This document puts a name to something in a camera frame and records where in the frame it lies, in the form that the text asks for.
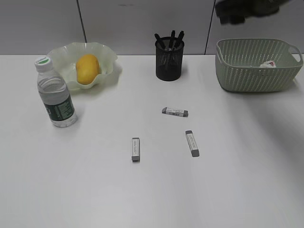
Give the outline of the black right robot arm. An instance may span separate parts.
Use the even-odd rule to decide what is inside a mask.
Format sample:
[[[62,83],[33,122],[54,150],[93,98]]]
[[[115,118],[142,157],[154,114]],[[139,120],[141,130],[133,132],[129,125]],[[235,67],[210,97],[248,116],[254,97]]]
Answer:
[[[221,0],[215,4],[220,23],[242,24],[247,18],[262,18],[277,14],[286,0]]]

